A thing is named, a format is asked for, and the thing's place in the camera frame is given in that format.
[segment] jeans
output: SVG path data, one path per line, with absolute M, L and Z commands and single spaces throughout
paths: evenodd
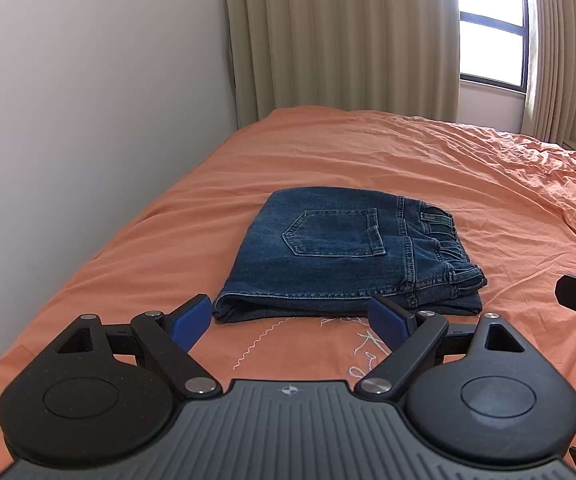
M 296 187 L 272 193 L 248 228 L 213 315 L 366 316 L 373 294 L 410 311 L 478 314 L 486 283 L 442 209 L 378 191 Z

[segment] ribbed plastic surface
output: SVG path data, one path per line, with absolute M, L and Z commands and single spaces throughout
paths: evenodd
M 524 471 L 450 462 L 418 442 L 397 409 L 354 397 L 345 383 L 237 381 L 189 402 L 161 439 L 108 466 L 53 470 L 15 463 L 5 480 L 567 480 L 558 461 Z

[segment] curtain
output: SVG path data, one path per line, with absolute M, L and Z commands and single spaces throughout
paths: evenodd
M 226 0 L 239 125 L 301 104 L 456 120 L 457 0 Z
M 576 143 L 576 0 L 528 0 L 530 63 L 521 133 Z

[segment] orange duvet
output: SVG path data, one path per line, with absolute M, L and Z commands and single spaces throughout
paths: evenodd
M 576 314 L 554 298 L 557 278 L 576 274 L 576 152 L 487 128 L 300 107 L 233 134 L 81 267 L 0 358 L 0 393 L 83 312 L 125 323 L 199 292 L 214 298 L 268 195 L 294 186 L 375 189 L 450 211 L 488 277 L 484 311 L 506 316 L 576 388 Z M 236 377 L 353 384 L 387 352 L 364 319 L 278 318 L 213 323 L 191 353 L 227 387 Z M 0 471 L 10 460 L 0 431 Z

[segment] wall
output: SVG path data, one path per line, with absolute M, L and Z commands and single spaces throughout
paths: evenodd
M 224 0 L 0 0 L 0 353 L 235 129 Z
M 456 122 L 490 126 L 500 132 L 518 134 L 524 106 L 525 94 L 461 81 Z

